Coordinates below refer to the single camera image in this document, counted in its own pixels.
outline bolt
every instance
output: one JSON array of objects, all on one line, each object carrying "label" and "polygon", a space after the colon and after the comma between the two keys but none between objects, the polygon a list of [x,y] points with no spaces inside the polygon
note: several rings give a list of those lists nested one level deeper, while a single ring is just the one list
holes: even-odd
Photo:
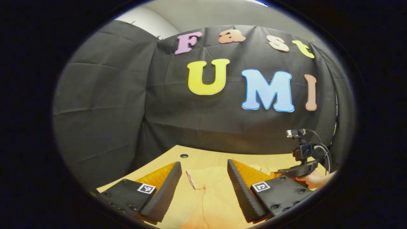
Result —
[{"label": "bolt", "polygon": [[129,205],[129,208],[133,211],[137,211],[137,208],[134,205]]}]

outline table surface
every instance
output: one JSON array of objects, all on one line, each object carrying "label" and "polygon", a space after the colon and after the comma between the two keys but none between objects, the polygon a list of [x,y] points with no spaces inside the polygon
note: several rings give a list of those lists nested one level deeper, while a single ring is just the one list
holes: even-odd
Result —
[{"label": "table surface", "polygon": [[[187,154],[188,157],[181,158],[181,154]],[[158,222],[155,227],[161,229],[248,228],[254,224],[244,220],[232,182],[228,177],[228,159],[244,163],[267,175],[270,175],[270,172],[300,164],[299,161],[295,161],[292,154],[232,154],[176,145],[140,169],[97,190],[103,192],[122,179],[135,181],[179,161],[182,167],[181,178],[163,221]],[[325,174],[325,168],[322,165],[318,165],[316,170],[322,176]],[[196,183],[196,189],[190,184],[186,171]]]}]

